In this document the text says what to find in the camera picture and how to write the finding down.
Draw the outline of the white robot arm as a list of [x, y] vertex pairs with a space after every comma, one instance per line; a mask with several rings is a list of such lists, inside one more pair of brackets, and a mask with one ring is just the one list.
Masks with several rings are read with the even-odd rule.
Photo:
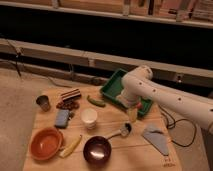
[[121, 80], [123, 90], [116, 99], [126, 108], [135, 106], [141, 97], [150, 99], [213, 134], [213, 99], [154, 83], [152, 76], [148, 66], [139, 66], [127, 72]]

